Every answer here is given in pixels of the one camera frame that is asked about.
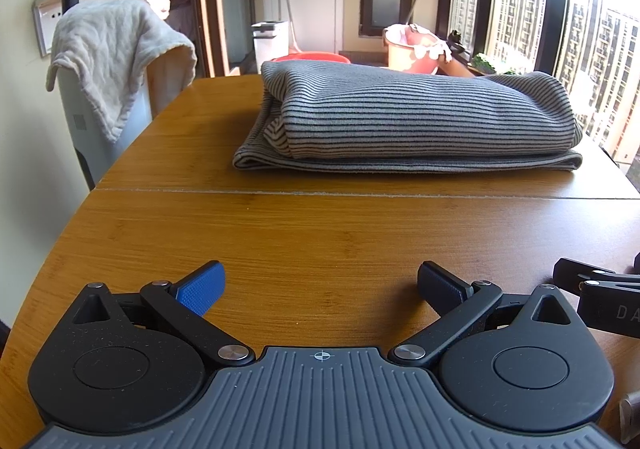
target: folded striped cloth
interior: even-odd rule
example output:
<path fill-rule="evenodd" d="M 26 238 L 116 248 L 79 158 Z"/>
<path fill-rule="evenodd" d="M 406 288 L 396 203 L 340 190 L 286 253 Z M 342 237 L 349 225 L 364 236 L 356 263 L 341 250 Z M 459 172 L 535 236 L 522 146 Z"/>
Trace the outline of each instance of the folded striped cloth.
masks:
<path fill-rule="evenodd" d="M 577 169 L 582 133 L 542 72 L 458 78 L 324 61 L 265 62 L 238 169 L 468 172 Z"/>

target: blue gripper pad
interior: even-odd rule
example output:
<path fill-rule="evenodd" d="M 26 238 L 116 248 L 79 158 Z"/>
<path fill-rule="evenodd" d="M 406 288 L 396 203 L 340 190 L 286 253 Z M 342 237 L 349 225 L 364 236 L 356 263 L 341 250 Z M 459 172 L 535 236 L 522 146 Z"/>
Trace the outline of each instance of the blue gripper pad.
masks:
<path fill-rule="evenodd" d="M 210 261 L 175 283 L 175 299 L 202 316 L 225 291 L 225 269 L 222 263 Z"/>
<path fill-rule="evenodd" d="M 593 424 L 571 432 L 498 431 L 461 413 L 431 374 L 375 348 L 269 347 L 225 368 L 201 399 L 147 431 L 95 436 L 52 425 L 32 449 L 614 449 Z"/>

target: wooden table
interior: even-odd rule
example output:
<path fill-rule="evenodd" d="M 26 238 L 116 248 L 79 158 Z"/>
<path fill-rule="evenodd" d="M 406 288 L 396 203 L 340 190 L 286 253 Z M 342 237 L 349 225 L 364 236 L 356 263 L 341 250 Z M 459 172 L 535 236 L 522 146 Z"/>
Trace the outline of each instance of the wooden table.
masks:
<path fill-rule="evenodd" d="M 257 76 L 201 80 L 129 148 L 73 217 L 0 359 L 0 447 L 41 428 L 27 372 L 89 281 L 137 291 L 208 259 L 227 286 L 207 318 L 256 352 L 275 345 L 379 345 L 436 319 L 415 274 L 433 259 L 467 281 L 528 293 L 561 257 L 625 270 L 640 244 L 640 195 L 591 143 L 576 172 L 360 176 L 238 172 L 233 151 L 260 102 Z M 616 373 L 602 425 L 640 388 L 640 343 L 594 332 Z"/>

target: high-rise building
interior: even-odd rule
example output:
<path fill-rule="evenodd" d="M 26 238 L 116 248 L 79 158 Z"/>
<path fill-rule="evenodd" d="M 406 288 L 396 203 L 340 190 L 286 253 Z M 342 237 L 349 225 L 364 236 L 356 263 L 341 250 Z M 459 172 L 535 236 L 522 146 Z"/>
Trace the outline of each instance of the high-rise building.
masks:
<path fill-rule="evenodd" d="M 450 28 L 470 49 L 477 0 L 452 0 Z M 487 55 L 532 71 L 546 0 L 494 0 Z M 571 0 L 557 77 L 569 92 L 578 122 L 629 176 L 640 172 L 640 18 L 606 0 Z M 635 181 L 640 185 L 640 178 Z"/>
<path fill-rule="evenodd" d="M 474 29 L 476 27 L 476 5 L 478 0 L 452 0 L 449 27 L 457 30 L 460 42 L 468 51 L 473 48 Z"/>
<path fill-rule="evenodd" d="M 546 0 L 494 0 L 487 54 L 519 71 L 533 71 Z"/>
<path fill-rule="evenodd" d="M 626 172 L 640 147 L 640 20 L 606 0 L 572 0 L 558 78 L 578 122 Z"/>

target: white towel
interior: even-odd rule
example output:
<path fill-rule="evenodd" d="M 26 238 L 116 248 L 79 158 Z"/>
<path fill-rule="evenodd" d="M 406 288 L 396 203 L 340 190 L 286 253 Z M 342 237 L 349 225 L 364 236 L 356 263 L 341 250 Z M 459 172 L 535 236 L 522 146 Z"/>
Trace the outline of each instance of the white towel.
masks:
<path fill-rule="evenodd" d="M 152 79 L 149 95 L 164 108 L 195 76 L 193 43 L 176 32 L 139 0 L 82 2 L 58 22 L 51 47 L 47 90 L 58 68 L 78 75 L 104 136 L 116 142 L 145 69 Z"/>

